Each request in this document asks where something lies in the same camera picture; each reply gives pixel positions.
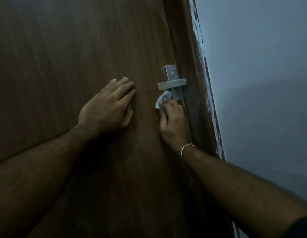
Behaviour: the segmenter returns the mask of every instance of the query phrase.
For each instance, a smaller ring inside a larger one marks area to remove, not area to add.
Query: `peeling paint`
[[[198,15],[197,15],[197,10],[194,4],[193,0],[189,0],[190,4],[190,10],[191,10],[191,18],[192,18],[192,24],[193,24],[193,31],[195,33],[196,41],[198,44],[198,49],[199,49],[199,55],[200,55],[200,62],[201,66],[203,68],[203,75],[205,79],[205,86],[204,90],[206,92],[206,105],[208,111],[211,113],[212,117],[212,123],[214,127],[214,132],[215,132],[215,138],[216,138],[216,150],[217,154],[219,155],[219,158],[223,160],[223,147],[221,144],[221,135],[219,133],[219,130],[217,130],[217,120],[215,117],[215,106],[214,106],[214,101],[212,98],[212,91],[211,91],[211,83],[209,80],[209,77],[207,76],[207,69],[206,69],[206,53],[205,53],[205,48],[204,48],[204,43],[203,43],[203,38],[202,38],[202,32],[201,32],[201,27],[200,23],[198,20]]]

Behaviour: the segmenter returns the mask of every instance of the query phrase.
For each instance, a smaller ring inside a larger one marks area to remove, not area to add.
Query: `forearm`
[[[24,234],[62,191],[77,154],[90,140],[79,126],[0,164],[0,237]]]
[[[183,159],[215,200],[258,237],[280,237],[297,219],[307,216],[307,204],[245,170],[194,147],[185,148]]]

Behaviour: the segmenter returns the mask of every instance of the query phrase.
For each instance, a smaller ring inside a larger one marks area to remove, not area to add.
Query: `brown door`
[[[137,90],[131,125],[81,156],[28,237],[196,237],[207,233],[154,109],[175,64],[162,0],[0,0],[0,160],[56,137],[113,78]]]

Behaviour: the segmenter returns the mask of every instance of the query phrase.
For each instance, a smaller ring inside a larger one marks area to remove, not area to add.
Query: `cloth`
[[[156,102],[156,109],[160,109],[159,102],[162,101],[164,98],[171,99],[172,93],[170,91],[165,90],[164,93],[158,98]]]
[[[286,231],[284,238],[307,238],[307,217],[297,220]]]

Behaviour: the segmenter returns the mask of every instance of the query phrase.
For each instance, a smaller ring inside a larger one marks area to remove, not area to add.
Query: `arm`
[[[0,164],[0,237],[26,236],[60,195],[87,144],[129,124],[133,86],[112,80],[82,108],[68,133]]]
[[[160,112],[161,135],[180,155],[183,146],[190,143],[183,108],[173,100],[160,105],[168,116]],[[183,150],[182,158],[231,217],[258,237],[281,237],[296,220],[307,216],[307,204],[250,172],[193,146]]]

